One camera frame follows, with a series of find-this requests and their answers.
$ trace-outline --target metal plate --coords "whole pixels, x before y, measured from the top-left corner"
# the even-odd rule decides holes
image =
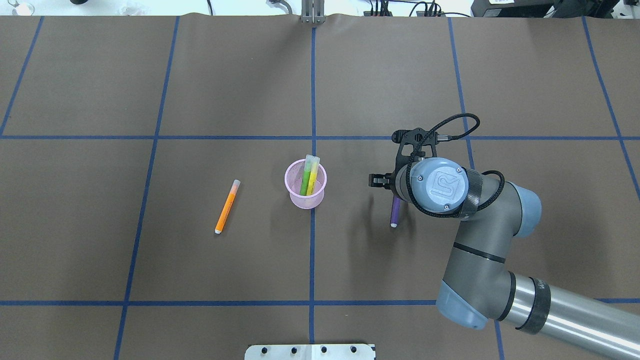
[[[375,360],[376,346],[367,344],[253,345],[244,353],[244,360],[267,359]]]

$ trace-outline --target plastic cup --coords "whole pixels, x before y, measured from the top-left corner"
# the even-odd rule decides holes
[[[324,186],[326,185],[326,172],[322,165],[318,165],[318,176],[314,185],[314,192],[309,196],[300,195],[302,175],[305,170],[305,159],[298,160],[289,165],[284,173],[284,185],[289,191],[289,197],[293,204],[301,209],[313,209],[320,205],[324,199]]]

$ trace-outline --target metal bracket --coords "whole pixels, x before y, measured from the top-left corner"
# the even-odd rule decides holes
[[[369,344],[253,345],[244,360],[376,360],[376,346]]]
[[[300,22],[306,24],[322,24],[324,16],[324,0],[302,0]]]

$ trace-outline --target grid line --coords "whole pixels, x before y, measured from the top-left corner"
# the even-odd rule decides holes
[[[504,360],[504,347],[502,346],[502,331],[500,331],[500,322],[498,320],[494,320],[493,324],[495,326],[495,338],[498,341],[498,356],[500,360]]]
[[[113,352],[113,359],[118,360],[120,357],[120,347],[122,346],[122,336],[124,335],[124,326],[127,321],[127,310],[129,307],[129,297],[131,296],[131,284],[133,282],[133,273],[136,269],[136,259],[138,257],[138,247],[140,245],[140,235],[142,233],[142,224],[145,218],[145,210],[147,209],[147,198],[149,194],[149,186],[151,184],[151,175],[154,170],[154,162],[156,160],[156,149],[158,145],[158,136],[160,134],[160,126],[162,124],[162,115],[164,111],[164,100],[166,98],[166,89],[169,86],[169,76],[171,74],[171,65],[173,61],[173,51],[175,50],[175,41],[178,36],[178,26],[180,24],[180,17],[175,17],[175,24],[173,26],[173,38],[171,41],[171,49],[169,50],[169,59],[166,65],[166,74],[164,75],[164,85],[162,90],[162,97],[160,99],[160,107],[158,109],[158,118],[156,120],[156,132],[154,135],[154,143],[151,148],[151,155],[149,156],[149,166],[147,169],[147,180],[145,181],[145,189],[142,195],[142,204],[140,206],[140,215],[138,217],[138,227],[136,229],[136,238],[133,243],[133,251],[131,253],[131,264],[129,265],[129,276],[127,277],[127,287],[125,289],[124,303],[122,304],[122,314],[120,315],[120,326],[118,328],[118,337],[116,339],[116,346]]]
[[[456,50],[456,38],[453,32],[453,23],[451,22],[451,18],[447,18],[447,23],[449,25],[449,38],[451,38],[451,52],[453,55],[453,67],[456,71],[456,83],[458,84],[458,97],[460,98],[460,110],[463,113],[467,112],[467,108],[465,106],[465,96],[462,90],[462,79],[460,77],[460,65],[458,64],[458,51]],[[467,118],[463,118],[463,123],[465,126],[465,132],[469,130]],[[469,136],[465,136],[465,140],[467,141],[467,153],[469,155],[469,166],[472,169],[476,168],[476,164],[474,162],[473,150],[471,148],[471,139]],[[500,360],[504,360],[504,354],[502,354],[502,334],[500,333],[500,328],[498,325],[498,321],[495,322],[495,340],[498,346],[498,354],[500,355]]]
[[[22,77],[24,77],[24,72],[27,70],[27,65],[29,65],[29,59],[31,59],[31,54],[33,54],[33,48],[36,46],[36,41],[38,40],[38,35],[40,34],[40,29],[42,29],[43,22],[44,22],[44,16],[41,16],[40,20],[38,21],[38,27],[36,28],[36,31],[33,34],[33,39],[31,40],[29,51],[27,51],[27,56],[24,58],[24,63],[22,64],[22,68],[20,69],[18,80],[15,82],[15,87],[13,88],[11,99],[9,99],[9,104],[6,107],[6,112],[4,113],[2,124],[0,125],[0,136],[2,136],[2,134],[4,133],[4,128],[6,127],[6,123],[9,121],[9,116],[11,115],[11,108],[13,107],[13,102],[15,101],[15,97],[18,95],[18,90],[20,89],[20,84],[22,83]]]
[[[458,98],[460,99],[460,110],[463,113],[467,112],[467,107],[465,106],[465,94],[462,91],[462,80],[460,78],[460,66],[458,65],[458,52],[456,50],[456,39],[453,34],[453,23],[451,22],[451,18],[447,18],[447,23],[449,25],[449,38],[451,39],[451,54],[453,56],[453,69],[456,72],[456,84],[458,86]],[[469,124],[467,122],[467,118],[462,118],[462,124],[465,127],[465,132],[469,130]],[[471,149],[471,139],[469,136],[465,136],[465,141],[467,143],[467,153],[469,155],[469,166],[473,169],[476,168],[476,164],[474,162],[473,150]]]
[[[589,34],[589,26],[587,25],[587,18],[585,16],[582,17],[582,27],[584,28],[584,35],[587,38],[589,53],[591,53],[591,60],[593,61],[593,68],[595,69],[596,75],[598,76],[598,82],[600,83],[600,88],[602,89],[602,95],[604,95],[605,102],[607,103],[607,108],[609,109],[611,122],[613,123],[613,127],[616,129],[616,134],[618,135],[618,141],[620,142],[622,155],[624,155],[625,157],[625,162],[627,163],[629,174],[631,175],[631,181],[633,182],[634,188],[636,189],[636,195],[638,197],[638,200],[640,200],[640,186],[638,186],[636,173],[634,172],[634,167],[631,165],[631,160],[629,159],[629,154],[627,153],[627,147],[625,146],[625,142],[622,139],[622,132],[620,131],[620,126],[618,125],[616,114],[613,111],[613,105],[611,104],[607,87],[605,86],[604,79],[602,79],[602,74],[600,73],[600,67],[598,66],[598,60],[596,59],[596,54],[595,54],[595,51],[593,50],[593,43],[591,42],[591,35]]]
[[[595,299],[606,304],[640,304],[640,298]],[[132,300],[129,307],[246,307],[246,306],[435,306],[436,300]],[[0,300],[0,306],[123,306],[112,300]]]
[[[567,140],[567,141],[638,141],[640,136],[493,136],[468,135],[469,140],[498,141],[535,141],[535,140]],[[391,140],[391,136],[383,135],[2,135],[3,140]]]
[[[311,152],[316,156],[316,31],[311,28]],[[309,241],[309,343],[316,342],[316,209],[310,212]]]

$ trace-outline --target green marker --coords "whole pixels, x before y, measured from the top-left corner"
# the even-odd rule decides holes
[[[302,184],[300,184],[300,191],[298,192],[302,196],[307,196],[307,188],[309,186],[309,176],[311,175],[311,163],[314,160],[313,155],[307,155],[305,158],[305,172],[302,175]]]

